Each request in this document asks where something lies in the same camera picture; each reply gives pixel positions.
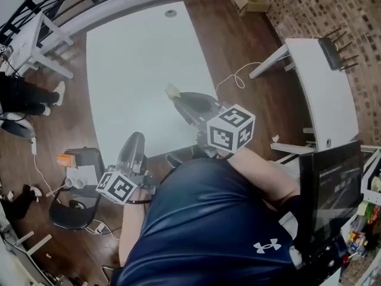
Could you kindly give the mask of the person's left forearm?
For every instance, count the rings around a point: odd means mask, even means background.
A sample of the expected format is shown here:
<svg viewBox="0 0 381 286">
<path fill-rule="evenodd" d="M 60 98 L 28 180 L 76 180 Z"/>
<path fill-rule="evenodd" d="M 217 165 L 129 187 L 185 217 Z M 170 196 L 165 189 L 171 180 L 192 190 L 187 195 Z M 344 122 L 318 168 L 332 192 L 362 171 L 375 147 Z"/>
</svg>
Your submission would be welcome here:
<svg viewBox="0 0 381 286">
<path fill-rule="evenodd" d="M 121 267 L 126 264 L 127 258 L 140 236 L 147 208 L 148 203 L 126 203 L 123 207 L 123 221 L 118 247 Z"/>
</svg>

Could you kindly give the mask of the small white side table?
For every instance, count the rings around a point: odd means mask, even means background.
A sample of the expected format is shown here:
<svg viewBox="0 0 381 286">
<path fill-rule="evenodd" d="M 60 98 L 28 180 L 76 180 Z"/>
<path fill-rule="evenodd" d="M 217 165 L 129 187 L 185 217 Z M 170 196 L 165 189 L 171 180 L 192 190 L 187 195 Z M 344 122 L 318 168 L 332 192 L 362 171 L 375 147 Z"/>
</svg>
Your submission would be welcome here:
<svg viewBox="0 0 381 286">
<path fill-rule="evenodd" d="M 13 52 L 8 58 L 8 61 L 0 67 L 0 72 L 12 75 L 15 72 L 20 72 L 23 66 L 37 69 L 37 67 L 33 65 L 33 63 L 37 61 L 68 79 L 73 77 L 73 73 L 68 69 L 44 56 L 44 53 L 48 51 L 46 46 L 38 47 L 38 37 L 42 25 L 45 25 L 53 34 L 58 36 L 59 42 L 65 42 L 70 46 L 73 44 L 73 40 L 69 35 L 64 33 L 62 29 L 53 23 L 43 11 L 40 11 L 11 41 L 10 47 L 13 49 Z"/>
</svg>

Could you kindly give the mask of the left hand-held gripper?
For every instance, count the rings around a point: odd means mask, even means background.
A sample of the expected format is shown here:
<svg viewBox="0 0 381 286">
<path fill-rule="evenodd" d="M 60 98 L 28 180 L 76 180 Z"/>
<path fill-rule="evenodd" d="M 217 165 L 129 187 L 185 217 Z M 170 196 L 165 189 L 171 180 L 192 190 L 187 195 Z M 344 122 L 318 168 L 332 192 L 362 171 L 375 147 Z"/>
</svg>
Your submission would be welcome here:
<svg viewBox="0 0 381 286">
<path fill-rule="evenodd" d="M 96 191 L 116 204 L 151 202 L 155 194 L 155 179 L 146 168 L 145 137 L 141 132 L 134 132 L 125 141 L 117 164 L 107 167 Z"/>
</svg>

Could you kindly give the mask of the person's dark left shoe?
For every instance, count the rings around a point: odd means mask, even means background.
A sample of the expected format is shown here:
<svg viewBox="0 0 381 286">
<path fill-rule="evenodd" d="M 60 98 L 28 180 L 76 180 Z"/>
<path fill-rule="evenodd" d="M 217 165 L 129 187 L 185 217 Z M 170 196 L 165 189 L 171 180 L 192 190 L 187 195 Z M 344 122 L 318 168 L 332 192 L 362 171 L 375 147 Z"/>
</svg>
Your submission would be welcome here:
<svg viewBox="0 0 381 286">
<path fill-rule="evenodd" d="M 183 164 L 183 160 L 180 159 L 176 153 L 168 153 L 165 156 L 165 159 L 171 169 L 177 169 L 179 166 Z"/>
</svg>

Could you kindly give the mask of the pile of colourful snack packets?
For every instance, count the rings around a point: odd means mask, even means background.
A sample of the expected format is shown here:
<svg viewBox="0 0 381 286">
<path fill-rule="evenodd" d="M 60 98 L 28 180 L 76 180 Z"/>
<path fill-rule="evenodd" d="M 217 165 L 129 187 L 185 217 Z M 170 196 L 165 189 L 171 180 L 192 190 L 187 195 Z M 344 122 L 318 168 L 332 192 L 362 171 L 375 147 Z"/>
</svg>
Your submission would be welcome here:
<svg viewBox="0 0 381 286">
<path fill-rule="evenodd" d="M 381 205 L 363 201 L 348 235 L 350 259 L 366 257 L 381 246 Z"/>
</svg>

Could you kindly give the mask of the black monitor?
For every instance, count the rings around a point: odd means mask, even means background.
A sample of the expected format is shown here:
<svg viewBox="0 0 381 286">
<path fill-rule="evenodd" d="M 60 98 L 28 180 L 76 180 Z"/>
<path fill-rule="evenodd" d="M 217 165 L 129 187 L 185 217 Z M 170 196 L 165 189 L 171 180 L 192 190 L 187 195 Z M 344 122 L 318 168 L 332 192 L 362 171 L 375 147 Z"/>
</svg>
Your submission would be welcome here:
<svg viewBox="0 0 381 286">
<path fill-rule="evenodd" d="M 360 141 L 299 158 L 301 213 L 298 238 L 320 245 L 340 233 L 363 200 Z"/>
</svg>

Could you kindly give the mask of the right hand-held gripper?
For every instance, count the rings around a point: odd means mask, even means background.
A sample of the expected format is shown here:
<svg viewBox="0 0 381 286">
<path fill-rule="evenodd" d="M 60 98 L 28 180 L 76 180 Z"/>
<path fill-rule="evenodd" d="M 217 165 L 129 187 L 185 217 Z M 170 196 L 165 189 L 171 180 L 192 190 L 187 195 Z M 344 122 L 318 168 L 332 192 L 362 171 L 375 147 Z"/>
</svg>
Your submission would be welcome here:
<svg viewBox="0 0 381 286">
<path fill-rule="evenodd" d="M 181 92 L 174 106 L 189 125 L 198 126 L 197 143 L 216 157 L 219 151 L 234 155 L 251 141 L 255 115 L 238 104 L 220 103 L 212 96 Z"/>
</svg>

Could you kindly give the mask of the orange cardboard box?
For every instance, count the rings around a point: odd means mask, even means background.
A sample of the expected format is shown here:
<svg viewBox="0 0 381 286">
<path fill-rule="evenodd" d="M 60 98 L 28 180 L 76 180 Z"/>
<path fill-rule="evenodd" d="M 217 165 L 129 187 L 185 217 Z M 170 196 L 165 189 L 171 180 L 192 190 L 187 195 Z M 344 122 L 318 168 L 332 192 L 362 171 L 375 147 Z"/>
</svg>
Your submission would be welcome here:
<svg viewBox="0 0 381 286">
<path fill-rule="evenodd" d="M 63 167 L 76 167 L 76 158 L 72 154 L 59 154 L 57 155 L 57 164 Z"/>
</svg>

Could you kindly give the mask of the wooden stick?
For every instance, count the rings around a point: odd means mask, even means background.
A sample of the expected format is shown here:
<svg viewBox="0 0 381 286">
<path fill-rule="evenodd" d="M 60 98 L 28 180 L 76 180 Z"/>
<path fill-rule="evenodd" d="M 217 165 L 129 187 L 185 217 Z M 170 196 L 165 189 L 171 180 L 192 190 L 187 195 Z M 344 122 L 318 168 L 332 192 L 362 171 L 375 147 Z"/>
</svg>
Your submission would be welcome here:
<svg viewBox="0 0 381 286">
<path fill-rule="evenodd" d="M 58 192 L 59 190 L 63 189 L 64 187 L 65 187 L 65 184 L 59 186 L 55 190 L 50 190 L 50 192 L 48 192 L 45 196 L 50 197 L 50 196 L 54 195 L 56 192 Z"/>
</svg>

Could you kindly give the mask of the grey round chair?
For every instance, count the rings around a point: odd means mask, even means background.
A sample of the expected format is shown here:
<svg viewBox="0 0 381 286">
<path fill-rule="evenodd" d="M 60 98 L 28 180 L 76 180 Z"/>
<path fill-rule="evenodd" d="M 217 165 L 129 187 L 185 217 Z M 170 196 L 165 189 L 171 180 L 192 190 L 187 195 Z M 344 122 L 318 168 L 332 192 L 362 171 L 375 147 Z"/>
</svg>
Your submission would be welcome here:
<svg viewBox="0 0 381 286">
<path fill-rule="evenodd" d="M 35 129 L 26 116 L 21 117 L 16 113 L 1 113 L 0 128 L 21 138 L 32 139 L 36 136 Z"/>
</svg>

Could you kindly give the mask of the white desk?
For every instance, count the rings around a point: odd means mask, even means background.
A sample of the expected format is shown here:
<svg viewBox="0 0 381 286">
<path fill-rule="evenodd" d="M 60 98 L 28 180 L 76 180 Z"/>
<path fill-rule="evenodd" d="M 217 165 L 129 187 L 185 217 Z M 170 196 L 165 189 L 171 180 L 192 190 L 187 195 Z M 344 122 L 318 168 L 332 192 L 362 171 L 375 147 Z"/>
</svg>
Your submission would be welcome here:
<svg viewBox="0 0 381 286">
<path fill-rule="evenodd" d="M 317 39 L 289 38 L 250 74 L 255 79 L 285 56 L 285 70 L 295 69 L 304 92 L 316 150 L 349 143 L 359 134 L 351 88 L 345 72 L 332 70 Z"/>
</svg>

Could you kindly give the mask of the black router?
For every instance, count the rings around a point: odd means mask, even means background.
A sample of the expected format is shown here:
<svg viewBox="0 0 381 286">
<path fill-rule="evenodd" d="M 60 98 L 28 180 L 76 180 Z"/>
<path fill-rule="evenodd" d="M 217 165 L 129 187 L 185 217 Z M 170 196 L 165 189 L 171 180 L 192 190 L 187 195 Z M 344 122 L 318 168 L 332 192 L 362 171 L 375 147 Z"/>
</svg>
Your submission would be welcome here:
<svg viewBox="0 0 381 286">
<path fill-rule="evenodd" d="M 332 35 L 339 33 L 342 30 L 341 27 L 336 28 L 335 30 L 325 34 L 324 36 L 317 36 L 318 44 L 323 51 L 324 56 L 328 62 L 328 65 L 331 70 L 346 71 L 352 67 L 358 65 L 358 62 L 353 62 L 348 64 L 349 61 L 356 59 L 359 55 L 352 55 L 350 57 L 342 58 L 341 53 L 344 52 L 352 45 L 352 41 L 348 42 L 344 46 L 338 47 L 337 42 L 342 39 L 343 36 L 347 34 L 347 31 L 344 31 L 337 35 L 334 39 L 331 38 Z"/>
</svg>

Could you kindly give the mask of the person's right forearm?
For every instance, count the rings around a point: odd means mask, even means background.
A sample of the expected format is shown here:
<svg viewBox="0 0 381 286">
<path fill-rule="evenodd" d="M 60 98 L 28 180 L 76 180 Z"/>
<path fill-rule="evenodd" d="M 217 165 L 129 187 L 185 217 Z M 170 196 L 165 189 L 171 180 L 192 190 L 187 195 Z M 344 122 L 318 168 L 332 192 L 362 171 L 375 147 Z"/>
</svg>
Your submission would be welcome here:
<svg viewBox="0 0 381 286">
<path fill-rule="evenodd" d="M 243 147 L 230 158 L 229 164 L 256 187 L 273 208 L 300 195 L 297 181 L 274 163 Z"/>
</svg>

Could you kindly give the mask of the white work table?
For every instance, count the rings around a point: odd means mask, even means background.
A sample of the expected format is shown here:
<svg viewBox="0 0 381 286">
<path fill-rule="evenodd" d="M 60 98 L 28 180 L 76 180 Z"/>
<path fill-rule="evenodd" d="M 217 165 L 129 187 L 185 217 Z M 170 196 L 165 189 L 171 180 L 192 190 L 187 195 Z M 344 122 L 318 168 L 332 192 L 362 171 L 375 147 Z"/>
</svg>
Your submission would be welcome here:
<svg viewBox="0 0 381 286">
<path fill-rule="evenodd" d="M 183 2 L 160 5 L 115 19 L 87 33 L 90 106 L 105 164 L 114 164 L 134 132 L 153 157 L 189 147 L 197 131 L 166 94 L 215 96 L 213 81 Z"/>
</svg>

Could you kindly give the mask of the small cream object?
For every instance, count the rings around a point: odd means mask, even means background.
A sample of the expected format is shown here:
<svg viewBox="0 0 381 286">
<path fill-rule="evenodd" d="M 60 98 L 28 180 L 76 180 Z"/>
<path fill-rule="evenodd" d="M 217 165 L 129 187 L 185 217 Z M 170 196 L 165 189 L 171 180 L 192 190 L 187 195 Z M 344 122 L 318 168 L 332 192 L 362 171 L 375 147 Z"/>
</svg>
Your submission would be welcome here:
<svg viewBox="0 0 381 286">
<path fill-rule="evenodd" d="M 180 91 L 173 84 L 169 84 L 165 88 L 165 92 L 170 100 L 181 97 Z"/>
</svg>

